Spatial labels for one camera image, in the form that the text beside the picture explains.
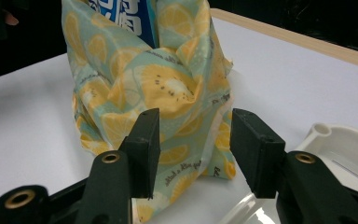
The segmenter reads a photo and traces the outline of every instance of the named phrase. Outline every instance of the brass insert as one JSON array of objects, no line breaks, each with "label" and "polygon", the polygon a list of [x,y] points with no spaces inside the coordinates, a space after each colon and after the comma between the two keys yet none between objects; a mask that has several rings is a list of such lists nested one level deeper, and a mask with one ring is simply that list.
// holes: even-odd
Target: brass insert
[{"label": "brass insert", "polygon": [[308,163],[308,164],[313,164],[316,162],[315,158],[309,154],[305,154],[305,153],[297,153],[296,154],[296,159],[298,161],[304,162],[304,163]]},{"label": "brass insert", "polygon": [[35,196],[34,191],[31,189],[25,189],[19,191],[11,195],[5,201],[5,208],[15,209],[15,208],[23,207],[24,205],[29,203],[34,198],[34,196]]},{"label": "brass insert", "polygon": [[113,163],[115,161],[118,161],[120,159],[120,155],[116,153],[110,153],[103,157],[104,163]]}]

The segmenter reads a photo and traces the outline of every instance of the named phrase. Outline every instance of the black plastic mount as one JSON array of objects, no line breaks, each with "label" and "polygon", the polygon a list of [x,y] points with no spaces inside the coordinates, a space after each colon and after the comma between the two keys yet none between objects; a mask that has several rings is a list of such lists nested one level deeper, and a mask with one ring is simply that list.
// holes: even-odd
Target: black plastic mount
[{"label": "black plastic mount", "polygon": [[51,196],[41,186],[2,195],[0,224],[132,223],[131,198],[153,196],[159,153],[159,111],[151,109],[119,150],[94,159],[88,178]]},{"label": "black plastic mount", "polygon": [[358,202],[322,160],[303,151],[286,154],[283,140],[249,111],[234,109],[231,125],[231,151],[255,197],[279,192],[281,223],[358,223]]}]

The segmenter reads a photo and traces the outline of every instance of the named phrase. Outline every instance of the lemon pattern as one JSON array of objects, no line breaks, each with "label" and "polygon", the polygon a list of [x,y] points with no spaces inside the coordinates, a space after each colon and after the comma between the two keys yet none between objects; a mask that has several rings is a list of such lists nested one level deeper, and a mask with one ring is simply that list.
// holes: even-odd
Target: lemon pattern
[{"label": "lemon pattern", "polygon": [[139,220],[176,202],[200,174],[233,178],[232,63],[221,50],[208,1],[158,0],[156,49],[84,2],[62,0],[81,146],[95,155],[118,149],[140,113],[160,111],[156,197],[136,200]]}]

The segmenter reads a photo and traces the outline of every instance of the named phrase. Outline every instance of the white table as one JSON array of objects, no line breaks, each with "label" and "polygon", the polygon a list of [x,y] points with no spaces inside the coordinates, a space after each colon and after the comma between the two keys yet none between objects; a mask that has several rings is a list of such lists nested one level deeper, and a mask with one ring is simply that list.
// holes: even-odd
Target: white table
[{"label": "white table", "polygon": [[[234,107],[256,113],[286,141],[287,151],[315,122],[358,129],[358,65],[214,13],[223,52],[234,60]],[[322,49],[331,47],[322,43]],[[0,196],[23,185],[41,185],[52,194],[88,176],[93,157],[78,143],[73,87],[66,55],[0,77]],[[249,192],[239,169],[232,181],[201,177],[149,223],[217,223]]]}]

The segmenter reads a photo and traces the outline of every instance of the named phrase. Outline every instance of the crumpled wrap fold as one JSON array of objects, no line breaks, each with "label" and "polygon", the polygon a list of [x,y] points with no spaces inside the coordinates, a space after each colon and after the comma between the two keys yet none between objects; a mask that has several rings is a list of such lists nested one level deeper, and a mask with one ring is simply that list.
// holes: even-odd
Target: crumpled wrap fold
[{"label": "crumpled wrap fold", "polygon": [[236,173],[229,150],[232,63],[207,0],[158,0],[156,15],[159,47],[151,49],[87,2],[62,0],[82,147],[95,155],[118,149],[138,115],[159,108],[154,197],[133,200],[136,222],[175,202],[199,175],[231,179]]}]

